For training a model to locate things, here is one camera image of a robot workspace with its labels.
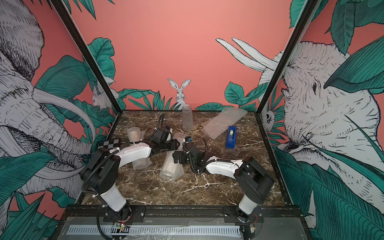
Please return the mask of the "bubble wrap pile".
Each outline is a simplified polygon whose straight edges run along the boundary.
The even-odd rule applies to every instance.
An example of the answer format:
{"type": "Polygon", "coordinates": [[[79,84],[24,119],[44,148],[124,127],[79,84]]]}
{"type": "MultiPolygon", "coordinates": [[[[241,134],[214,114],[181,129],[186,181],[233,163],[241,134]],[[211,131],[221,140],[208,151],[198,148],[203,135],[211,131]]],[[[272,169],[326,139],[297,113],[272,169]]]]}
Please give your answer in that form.
{"type": "MultiPolygon", "coordinates": [[[[177,132],[174,134],[173,139],[178,140],[178,142],[180,144],[177,151],[182,150],[182,143],[183,143],[183,139],[185,136],[186,135],[184,133],[181,133],[181,132],[177,132]]],[[[167,180],[167,181],[175,181],[177,178],[184,175],[183,165],[181,165],[179,163],[177,163],[177,164],[174,163],[174,158],[173,158],[174,152],[175,151],[167,152],[163,167],[162,167],[161,172],[160,172],[160,177],[164,180],[167,180]]]]}

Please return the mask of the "bubble wrap sheet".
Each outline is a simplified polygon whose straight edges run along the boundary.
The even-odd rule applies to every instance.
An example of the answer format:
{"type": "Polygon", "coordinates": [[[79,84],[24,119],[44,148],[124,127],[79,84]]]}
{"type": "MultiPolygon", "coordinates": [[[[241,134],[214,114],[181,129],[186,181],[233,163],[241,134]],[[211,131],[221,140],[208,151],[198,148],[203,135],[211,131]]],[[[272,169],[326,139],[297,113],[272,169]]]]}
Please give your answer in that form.
{"type": "MultiPolygon", "coordinates": [[[[129,142],[138,142],[144,137],[144,132],[139,127],[132,127],[127,130],[129,142]]],[[[142,158],[132,162],[134,170],[143,170],[152,164],[150,158],[142,158]]]]}
{"type": "Polygon", "coordinates": [[[202,131],[215,140],[247,113],[248,111],[240,108],[224,108],[216,117],[203,123],[202,131]]]}

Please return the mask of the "clear textured glass vase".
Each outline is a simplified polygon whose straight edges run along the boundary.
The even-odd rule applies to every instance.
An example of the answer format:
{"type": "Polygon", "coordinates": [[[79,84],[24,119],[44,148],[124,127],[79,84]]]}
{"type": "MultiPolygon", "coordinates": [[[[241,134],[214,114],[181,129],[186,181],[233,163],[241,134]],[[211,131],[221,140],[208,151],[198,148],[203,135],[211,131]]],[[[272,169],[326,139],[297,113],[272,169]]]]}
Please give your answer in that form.
{"type": "Polygon", "coordinates": [[[182,125],[183,130],[186,132],[191,131],[194,127],[193,110],[190,105],[185,105],[182,108],[182,125]]]}

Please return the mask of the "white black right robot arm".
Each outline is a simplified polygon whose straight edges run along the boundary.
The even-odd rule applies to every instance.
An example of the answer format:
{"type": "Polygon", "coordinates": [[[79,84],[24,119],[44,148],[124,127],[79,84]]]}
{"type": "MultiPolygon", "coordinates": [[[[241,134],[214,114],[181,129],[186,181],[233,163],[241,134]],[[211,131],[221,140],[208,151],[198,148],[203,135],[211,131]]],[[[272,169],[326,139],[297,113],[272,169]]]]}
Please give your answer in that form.
{"type": "Polygon", "coordinates": [[[232,214],[242,223],[258,220],[260,211],[257,207],[264,204],[274,185],[273,177],[253,157],[243,160],[227,160],[207,151],[200,151],[194,142],[183,143],[181,151],[173,153],[174,163],[188,164],[195,175],[207,172],[232,178],[244,192],[236,211],[232,214]]]}

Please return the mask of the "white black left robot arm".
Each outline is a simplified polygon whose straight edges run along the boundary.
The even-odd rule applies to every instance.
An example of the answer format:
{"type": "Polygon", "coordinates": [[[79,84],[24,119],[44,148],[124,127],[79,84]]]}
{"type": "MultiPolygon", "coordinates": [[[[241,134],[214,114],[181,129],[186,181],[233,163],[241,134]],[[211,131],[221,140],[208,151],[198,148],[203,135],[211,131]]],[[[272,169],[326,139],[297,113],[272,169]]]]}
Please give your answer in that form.
{"type": "Polygon", "coordinates": [[[143,140],[129,142],[111,150],[98,149],[81,171],[81,191],[93,195],[107,208],[105,222],[125,224],[133,215],[130,203],[116,186],[119,169],[162,152],[176,151],[180,146],[180,143],[172,138],[172,128],[163,126],[164,117],[164,114],[159,117],[154,132],[143,140]]]}

